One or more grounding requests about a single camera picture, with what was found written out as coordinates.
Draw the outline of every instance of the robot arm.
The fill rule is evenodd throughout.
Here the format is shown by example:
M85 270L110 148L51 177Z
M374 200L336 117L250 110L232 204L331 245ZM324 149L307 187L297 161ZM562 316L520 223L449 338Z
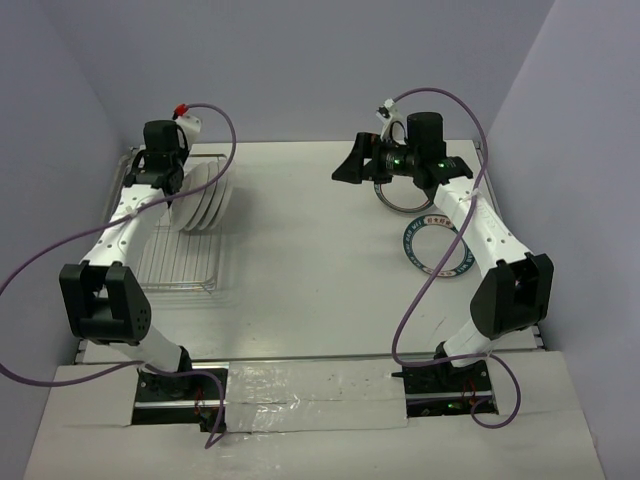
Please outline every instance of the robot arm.
M110 222L180 191L183 167L200 128L200 120L190 115L145 125L146 148L125 176ZM130 269L168 208L168 203L160 203L104 230L80 264L63 267L60 286L76 337L177 372L190 369L189 355L151 325L151 306Z
M443 121L438 113L407 117L406 144L393 138L393 125L402 117L392 100L378 109L384 123L381 135L358 133L347 159L332 179L382 184L395 175L410 176L453 224L461 229L473 196L476 210L463 239L473 252L482 275L474 295L471 319L438 350L439 356L490 351L507 333L537 324L547 314L553 264L545 254L533 255L504 225L491 204L474 189L474 175L464 160L447 157ZM461 368L478 359L456 360Z

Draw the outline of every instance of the stacked plates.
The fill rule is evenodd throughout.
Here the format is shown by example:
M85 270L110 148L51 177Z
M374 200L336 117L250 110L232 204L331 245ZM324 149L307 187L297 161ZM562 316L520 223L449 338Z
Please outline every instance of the stacked plates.
M213 180L224 163L216 160L199 163L184 177L181 192L193 190ZM214 230L229 204L232 185L232 168L213 185L201 192L175 200L171 205L171 230L207 232Z

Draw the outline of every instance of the dish rack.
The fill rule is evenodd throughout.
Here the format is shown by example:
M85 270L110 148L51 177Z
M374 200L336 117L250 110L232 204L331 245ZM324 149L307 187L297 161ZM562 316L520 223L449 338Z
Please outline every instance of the dish rack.
M129 155L120 159L105 210L107 220L115 211L122 181L137 152L137 149L132 149ZM223 154L190 155L185 171L213 159L227 161ZM149 237L140 261L130 265L138 283L146 292L211 294L218 285L222 226L204 232L172 231L170 215L170 210L163 215Z

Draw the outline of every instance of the white wall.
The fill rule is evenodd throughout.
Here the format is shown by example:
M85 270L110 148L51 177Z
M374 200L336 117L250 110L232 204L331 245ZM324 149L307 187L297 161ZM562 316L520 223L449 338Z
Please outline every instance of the white wall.
M32 0L0 2L0 277L99 220L122 142L97 97ZM31 378L53 377L76 343L58 273L87 241L50 253L0 299L1 359ZM0 378L0 477L22 478L48 390Z
M640 3L558 0L491 129L509 224L554 260L562 350L610 479L640 476Z
M416 86L489 125L553 0L41 0L131 143L182 102L217 102L243 141L350 140ZM475 136L451 101L415 101ZM206 139L228 139L224 123Z

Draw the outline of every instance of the white tabletop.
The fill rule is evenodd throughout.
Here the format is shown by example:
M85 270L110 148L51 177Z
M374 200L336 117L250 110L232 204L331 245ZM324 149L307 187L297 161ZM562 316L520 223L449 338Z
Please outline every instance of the white tabletop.
M197 425L129 425L137 374L121 370L51 390L25 478L603 480L562 354L500 356L520 381L523 398L520 415L499 430L481 428L468 415L425 417L385 430L371 421L350 431L229 434L210 450L202 448L207 434ZM366 370L375 362L346 360L335 371L355 363ZM480 417L498 423L513 407L513 384L496 362L488 366L501 415ZM102 368L60 367L56 380ZM287 385L299 391L299 382ZM355 416L376 400L333 403L351 404Z
M223 220L219 288L211 296L150 295L156 328L202 360L388 354L398 322L427 277L403 251L412 218L384 207L370 184L331 180L351 148L351 142L240 144ZM228 151L228 145L210 144L196 145L193 153ZM448 154L479 170L471 141L448 142ZM486 182L481 190L489 198ZM432 246L435 257L453 239L446 234ZM405 329L400 350L433 352L468 320L479 283L477 266L438 280ZM535 347L530 330L500 343L501 349ZM122 359L89 344L84 362Z

